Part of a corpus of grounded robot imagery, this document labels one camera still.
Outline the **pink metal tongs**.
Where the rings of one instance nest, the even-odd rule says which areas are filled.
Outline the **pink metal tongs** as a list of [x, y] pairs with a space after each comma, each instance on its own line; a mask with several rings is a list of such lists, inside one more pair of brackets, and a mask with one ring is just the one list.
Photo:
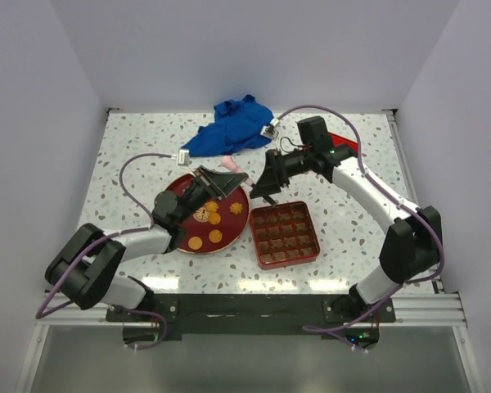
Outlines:
[[[236, 174], [244, 174], [245, 171], [235, 162], [235, 160], [231, 156], [223, 156], [220, 159], [220, 165], [224, 167], [225, 169], [228, 169], [229, 171], [236, 173]], [[253, 187], [255, 184], [253, 180], [248, 177], [245, 180], [245, 184], [249, 187]]]

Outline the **round dark red tray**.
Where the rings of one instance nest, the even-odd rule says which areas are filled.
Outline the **round dark red tray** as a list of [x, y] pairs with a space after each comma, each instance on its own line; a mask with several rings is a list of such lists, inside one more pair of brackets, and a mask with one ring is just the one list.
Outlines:
[[[192, 254], [210, 254], [221, 251], [232, 244], [244, 230], [250, 211], [249, 200], [243, 188], [238, 187], [228, 198], [222, 200], [210, 199], [218, 203], [217, 213], [221, 216], [218, 225], [211, 225], [207, 219], [210, 214], [205, 204], [198, 209], [186, 207], [181, 195], [190, 184], [193, 175], [186, 174], [173, 181], [164, 191], [160, 192], [154, 200], [152, 215], [155, 223], [165, 228], [172, 236], [170, 250], [180, 250]], [[240, 202], [244, 211], [240, 215], [233, 215], [229, 206], [233, 202]], [[223, 239], [219, 243], [209, 240], [209, 232], [218, 229]], [[188, 240], [191, 237], [200, 237], [203, 246], [194, 251], [189, 248]]]

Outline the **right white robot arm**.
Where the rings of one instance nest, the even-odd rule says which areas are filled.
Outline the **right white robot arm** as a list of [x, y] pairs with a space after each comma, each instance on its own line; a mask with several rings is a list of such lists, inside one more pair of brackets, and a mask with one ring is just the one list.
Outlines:
[[347, 192], [379, 224], [385, 239], [378, 266], [332, 304], [335, 312], [365, 322], [390, 293], [442, 264], [440, 214], [431, 206], [417, 206], [377, 179], [360, 152], [333, 142], [321, 116], [299, 121], [297, 129], [300, 147], [288, 153], [268, 150], [250, 197], [278, 194], [292, 177], [314, 172]]

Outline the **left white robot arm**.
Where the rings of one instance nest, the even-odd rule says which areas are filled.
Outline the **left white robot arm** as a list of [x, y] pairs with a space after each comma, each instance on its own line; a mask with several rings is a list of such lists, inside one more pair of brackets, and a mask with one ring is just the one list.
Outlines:
[[121, 306], [133, 320], [144, 321], [153, 311], [153, 291], [135, 278], [118, 277], [120, 264], [179, 248], [187, 236], [184, 223], [206, 202], [227, 199], [247, 179], [243, 172], [201, 165], [182, 192], [164, 190], [156, 196], [149, 227], [111, 232], [91, 223], [79, 227], [47, 267], [45, 280], [80, 309]]

